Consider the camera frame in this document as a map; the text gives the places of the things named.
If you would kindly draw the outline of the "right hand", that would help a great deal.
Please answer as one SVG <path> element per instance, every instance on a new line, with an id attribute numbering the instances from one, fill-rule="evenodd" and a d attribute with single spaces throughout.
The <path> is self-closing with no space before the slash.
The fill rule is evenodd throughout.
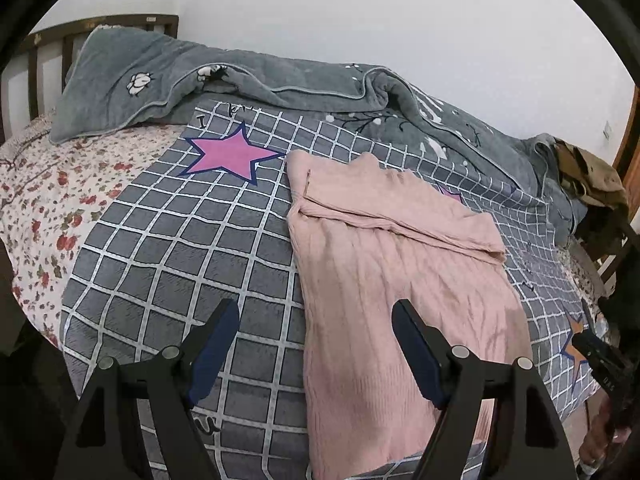
<path id="1" fill-rule="evenodd" d="M 631 435 L 630 428 L 618 428 L 612 434 L 606 431 L 606 425 L 611 418 L 612 403 L 606 396 L 597 415 L 593 417 L 585 439 L 579 448 L 579 460 L 589 468 L 594 468 L 601 463 L 608 452 L 611 443 L 623 444 Z"/>

